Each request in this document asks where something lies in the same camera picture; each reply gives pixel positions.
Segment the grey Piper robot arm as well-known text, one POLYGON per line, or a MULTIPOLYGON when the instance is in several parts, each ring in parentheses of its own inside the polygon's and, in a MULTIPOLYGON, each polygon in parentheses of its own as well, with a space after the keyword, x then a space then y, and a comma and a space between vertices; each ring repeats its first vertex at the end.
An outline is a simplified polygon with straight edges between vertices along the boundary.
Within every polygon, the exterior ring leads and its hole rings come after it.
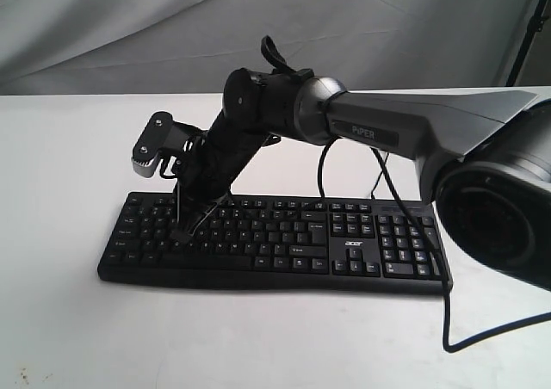
POLYGON ((424 203, 475 261, 550 287, 550 102, 509 88, 466 95, 352 93, 290 68, 233 71, 222 109, 177 174, 176 238, 188 242, 270 135, 349 139, 414 162, 424 203))

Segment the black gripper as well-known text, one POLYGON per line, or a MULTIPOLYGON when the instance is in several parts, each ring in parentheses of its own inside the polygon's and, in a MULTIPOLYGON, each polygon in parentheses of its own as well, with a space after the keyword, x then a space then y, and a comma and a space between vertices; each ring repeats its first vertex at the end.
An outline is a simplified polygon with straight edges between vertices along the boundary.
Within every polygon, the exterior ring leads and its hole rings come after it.
POLYGON ((224 108, 206 132, 180 122, 174 126, 195 141, 190 157, 182 161, 173 190, 176 223, 170 237, 187 244, 224 201, 232 183, 269 138, 269 132, 258 108, 224 108))

